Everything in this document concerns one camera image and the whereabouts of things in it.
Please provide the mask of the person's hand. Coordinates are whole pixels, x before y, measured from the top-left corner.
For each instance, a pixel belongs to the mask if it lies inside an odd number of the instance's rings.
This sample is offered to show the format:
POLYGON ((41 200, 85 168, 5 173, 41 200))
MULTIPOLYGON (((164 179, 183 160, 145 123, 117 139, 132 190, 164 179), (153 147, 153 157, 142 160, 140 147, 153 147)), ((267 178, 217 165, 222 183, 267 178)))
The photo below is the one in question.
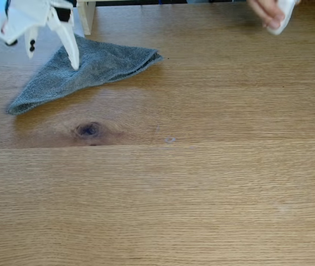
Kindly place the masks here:
POLYGON ((284 20, 284 13, 275 0, 247 0, 247 4, 261 19, 265 27, 278 29, 284 20))

